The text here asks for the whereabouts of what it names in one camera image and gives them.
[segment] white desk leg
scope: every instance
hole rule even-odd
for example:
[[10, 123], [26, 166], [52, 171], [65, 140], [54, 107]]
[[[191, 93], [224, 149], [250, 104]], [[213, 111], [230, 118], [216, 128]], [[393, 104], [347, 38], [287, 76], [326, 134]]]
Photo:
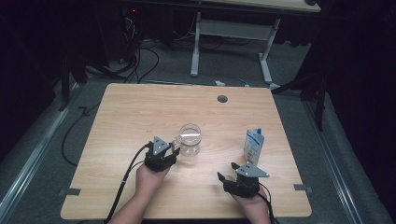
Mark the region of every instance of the white desk leg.
[[192, 63], [191, 63], [192, 77], [198, 77], [200, 34], [201, 34], [201, 12], [197, 12], [197, 22], [195, 27], [195, 45], [194, 45], [194, 52], [192, 53]]
[[267, 45], [262, 50], [262, 53], [259, 53], [260, 64], [262, 65], [262, 75], [264, 76], [264, 81], [267, 84], [272, 83], [270, 70], [268, 69], [268, 64], [267, 64], [267, 57], [268, 57], [268, 53], [270, 52], [271, 46], [274, 42], [279, 23], [280, 23], [280, 19], [276, 19], [271, 29], [270, 35], [268, 37]]

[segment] glass cup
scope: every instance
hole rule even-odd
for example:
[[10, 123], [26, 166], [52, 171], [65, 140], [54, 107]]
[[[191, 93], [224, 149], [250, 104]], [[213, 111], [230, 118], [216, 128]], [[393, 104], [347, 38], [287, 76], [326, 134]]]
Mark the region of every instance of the glass cup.
[[201, 129], [196, 124], [186, 124], [175, 137], [172, 145], [180, 145], [180, 153], [183, 156], [192, 157], [198, 154], [199, 144], [201, 143]]

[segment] gray floor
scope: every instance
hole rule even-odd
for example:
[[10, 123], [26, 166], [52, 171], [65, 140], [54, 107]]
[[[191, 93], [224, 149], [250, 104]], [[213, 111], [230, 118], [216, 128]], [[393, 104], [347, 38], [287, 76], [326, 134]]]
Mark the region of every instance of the gray floor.
[[[244, 86], [238, 78], [243, 79], [252, 87], [265, 87], [257, 54], [262, 42], [253, 42], [240, 46], [230, 42], [218, 47], [216, 43], [203, 44], [201, 50], [200, 70], [198, 77], [190, 77], [192, 46], [174, 45], [172, 48], [152, 41], [144, 43], [145, 47], [154, 46], [152, 50], [158, 53], [158, 66], [150, 72], [143, 82], [150, 80], [189, 83], [197, 85], [216, 85], [215, 80], [227, 86]], [[307, 47], [293, 48], [289, 43], [273, 45], [271, 60], [268, 61], [275, 84], [285, 84], [292, 81], [309, 50]], [[138, 67], [138, 75], [142, 76], [155, 63], [156, 56], [146, 50], [141, 50], [142, 60]], [[68, 107], [68, 113], [49, 142], [48, 150], [30, 184], [16, 206], [12, 207], [8, 223], [78, 223], [77, 220], [63, 220], [60, 211], [64, 198], [59, 196], [60, 189], [68, 188], [75, 167], [65, 162], [61, 153], [61, 145], [69, 127], [80, 118], [80, 106], [91, 108], [101, 101], [106, 85], [117, 82], [105, 77], [90, 76], [85, 86], [80, 86], [76, 100]], [[307, 111], [310, 104], [301, 102], [297, 91], [286, 91], [274, 95], [279, 115], [282, 119], [291, 150], [297, 162], [304, 184], [312, 189], [308, 199], [312, 206], [310, 217], [279, 217], [281, 224], [287, 223], [351, 223], [349, 214], [340, 200], [339, 191], [328, 168], [312, 117]], [[32, 153], [37, 150], [45, 133], [49, 131], [52, 122], [60, 115], [60, 96], [35, 122], [23, 136], [8, 157], [0, 164], [0, 197], [7, 200], [9, 188], [15, 183], [23, 165]], [[92, 126], [96, 110], [88, 117], [82, 118], [65, 139], [66, 156], [73, 162], [78, 162]], [[323, 117], [326, 144], [331, 149], [336, 165], [349, 189], [351, 198], [358, 209], [361, 220], [355, 223], [392, 223], [382, 203], [361, 165], [357, 161], [340, 125], [329, 97], [326, 98], [326, 110]]]

